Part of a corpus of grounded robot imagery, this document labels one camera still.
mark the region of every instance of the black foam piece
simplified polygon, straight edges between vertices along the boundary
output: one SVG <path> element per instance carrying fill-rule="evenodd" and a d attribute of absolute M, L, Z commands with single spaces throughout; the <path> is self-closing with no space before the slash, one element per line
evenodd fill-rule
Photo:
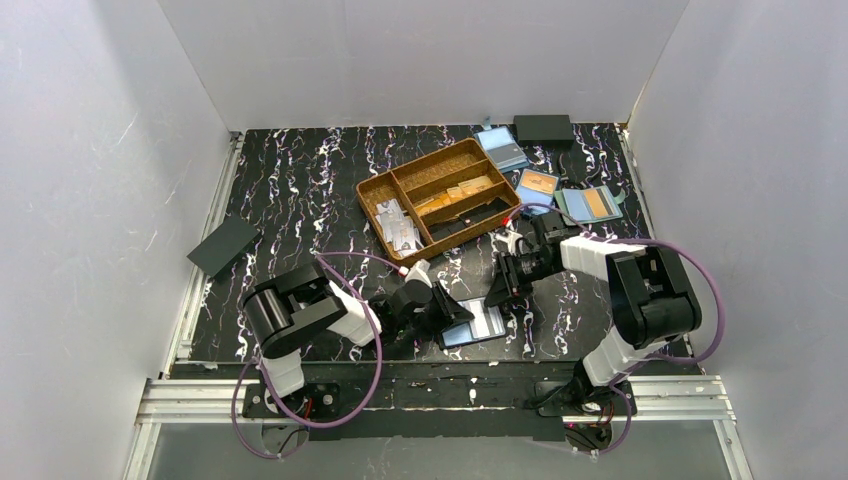
<path fill-rule="evenodd" d="M 574 127 L 568 115 L 516 115 L 515 139 L 519 143 L 557 142 L 571 145 Z"/>
<path fill-rule="evenodd" d="M 345 438 L 528 437 L 537 442 L 561 442 L 565 430 L 559 418 L 544 418 L 522 409 L 469 411 L 363 411 L 336 428 L 314 428 L 309 441 Z"/>
<path fill-rule="evenodd" d="M 233 265 L 259 236 L 259 230 L 231 215 L 214 232 L 203 239 L 188 259 L 210 277 Z"/>

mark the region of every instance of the metal frame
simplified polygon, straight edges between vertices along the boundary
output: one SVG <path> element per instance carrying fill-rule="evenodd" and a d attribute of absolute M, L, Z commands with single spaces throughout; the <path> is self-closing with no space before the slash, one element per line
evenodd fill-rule
<path fill-rule="evenodd" d="M 636 195 L 645 214 L 648 232 L 654 236 L 653 223 L 647 211 L 636 161 L 627 141 L 626 130 L 616 127 L 635 184 Z M 234 136 L 230 155 L 224 165 L 215 191 L 209 217 L 203 231 L 206 237 L 223 221 L 229 201 L 238 158 L 244 144 L 244 134 Z M 206 276 L 195 268 L 181 308 L 181 317 L 171 342 L 167 364 L 162 372 L 164 380 L 149 382 L 139 407 L 132 452 L 124 474 L 125 479 L 144 479 L 150 472 L 151 462 L 162 424 L 166 423 L 229 423 L 230 403 L 235 380 L 170 380 L 172 365 L 188 358 L 197 316 L 202 303 Z M 736 415 L 727 397 L 721 377 L 717 375 L 637 376 L 630 377 L 638 414 L 634 421 L 712 421 L 721 445 L 730 477 L 733 480 L 751 479 L 751 471 L 736 433 Z M 245 380 L 238 392 L 239 404 L 244 400 L 245 389 L 258 380 Z M 616 422 L 624 421 L 615 417 Z M 289 419 L 246 419 L 239 415 L 239 423 L 288 424 Z M 594 422 L 594 417 L 565 416 L 565 423 Z"/>
<path fill-rule="evenodd" d="M 236 166 L 238 166 L 238 160 L 241 157 L 243 146 L 244 133 L 233 132 L 230 152 L 227 155 L 227 160 L 224 162 L 221 177 L 218 179 L 218 186 L 215 189 L 215 195 L 212 197 L 212 206 L 209 210 L 209 216 L 206 217 L 206 225 L 203 227 L 203 236 L 201 238 L 208 237 L 213 230 L 221 225 L 224 217 L 226 217 L 230 191 L 233 188 Z M 200 268 L 197 266 L 192 268 L 188 288 L 186 288 L 183 303 L 180 306 L 180 316 L 177 322 L 176 333 L 171 339 L 168 356 L 166 357 L 165 365 L 162 367 L 163 378 L 168 378 L 171 373 L 171 367 L 175 362 L 187 359 L 189 354 L 191 354 L 194 327 L 197 325 L 200 306 L 203 303 L 203 290 L 208 281 L 209 276 L 203 273 Z"/>

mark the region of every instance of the floor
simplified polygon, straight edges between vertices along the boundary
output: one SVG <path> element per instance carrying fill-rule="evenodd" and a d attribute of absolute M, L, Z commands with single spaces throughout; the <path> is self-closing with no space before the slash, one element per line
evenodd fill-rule
<path fill-rule="evenodd" d="M 624 218 L 595 224 L 604 236 L 648 235 L 645 216 L 613 124 L 575 125 L 577 141 L 566 150 L 528 146 L 534 168 L 555 173 L 561 164 L 573 180 L 600 171 L 594 185 L 624 193 Z M 241 362 L 256 343 L 237 309 L 245 291 L 311 260 L 312 252 L 384 254 L 355 200 L 366 178 L 470 137 L 476 125 L 250 130 L 227 207 L 262 231 L 261 239 L 225 279 L 210 281 L 193 339 L 191 361 Z M 517 172 L 508 175 L 517 180 Z M 431 277 L 458 299 L 485 295 L 494 251 L 506 245 L 487 234 L 431 260 Z M 392 289 L 395 275 L 375 262 L 337 260 L 363 296 Z M 504 309 L 507 336 L 442 351 L 432 338 L 406 332 L 384 339 L 387 360 L 577 360 L 594 349 L 610 325 L 605 285 L 564 273 L 535 284 L 534 295 Z M 306 361 L 373 359 L 374 352 L 325 332 L 306 346 Z"/>

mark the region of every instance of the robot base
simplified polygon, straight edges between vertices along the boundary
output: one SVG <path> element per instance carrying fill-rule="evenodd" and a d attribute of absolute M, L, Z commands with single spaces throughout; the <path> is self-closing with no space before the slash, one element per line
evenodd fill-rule
<path fill-rule="evenodd" d="M 534 387 L 533 387 L 534 395 L 536 396 L 536 398 L 544 398 L 545 396 L 547 396 L 548 394 L 550 394 L 551 392 L 553 392 L 557 388 L 560 388 L 563 385 L 566 385 L 567 383 L 568 382 L 537 382 L 536 385 L 534 385 Z M 630 382 L 628 382 L 628 381 L 621 382 L 620 384 L 618 384 L 618 388 L 622 392 L 624 392 L 625 395 L 630 395 L 630 398 L 628 399 L 628 401 L 630 403 L 630 411 L 633 413 L 633 415 L 635 415 L 636 414 L 636 400 L 633 398 L 633 388 L 630 386 Z M 615 415 L 616 416 L 626 415 L 627 409 L 624 406 L 624 399 L 622 399 L 621 397 L 619 397 L 616 394 L 612 394 L 612 395 L 613 395 L 612 396 L 612 404 L 613 404 L 613 407 L 615 408 Z M 600 403 L 601 407 L 603 407 L 604 405 L 609 405 L 609 401 L 606 401 L 606 403 L 604 403 L 604 402 L 599 402 L 599 403 Z M 562 402 L 558 402 L 556 399 L 552 399 L 550 402 L 547 402 L 544 405 L 542 405 L 541 407 L 539 407 L 537 412 L 542 417 L 563 417 L 563 416 L 579 416 L 579 415 L 589 416 L 586 412 L 584 412 L 582 409 L 580 409 L 579 406 L 563 404 Z"/>
<path fill-rule="evenodd" d="M 312 399 L 309 419 L 333 420 L 340 416 L 340 392 L 341 388 L 336 383 L 307 383 L 303 388 L 283 397 L 282 400 L 288 408 L 297 412 L 304 405 L 304 402 Z M 247 386 L 244 393 L 242 416 L 244 418 L 286 418 L 285 414 L 279 413 L 274 404 L 274 399 L 262 382 Z"/>

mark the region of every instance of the small box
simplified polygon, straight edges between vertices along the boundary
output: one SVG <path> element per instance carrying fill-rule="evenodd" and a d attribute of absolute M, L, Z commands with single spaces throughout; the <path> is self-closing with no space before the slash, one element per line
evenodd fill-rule
<path fill-rule="evenodd" d="M 515 137 L 518 143 L 574 143 L 574 126 L 568 115 L 516 115 Z"/>
<path fill-rule="evenodd" d="M 259 230 L 253 225 L 231 215 L 188 254 L 188 259 L 204 273 L 215 277 L 238 261 L 258 236 Z"/>

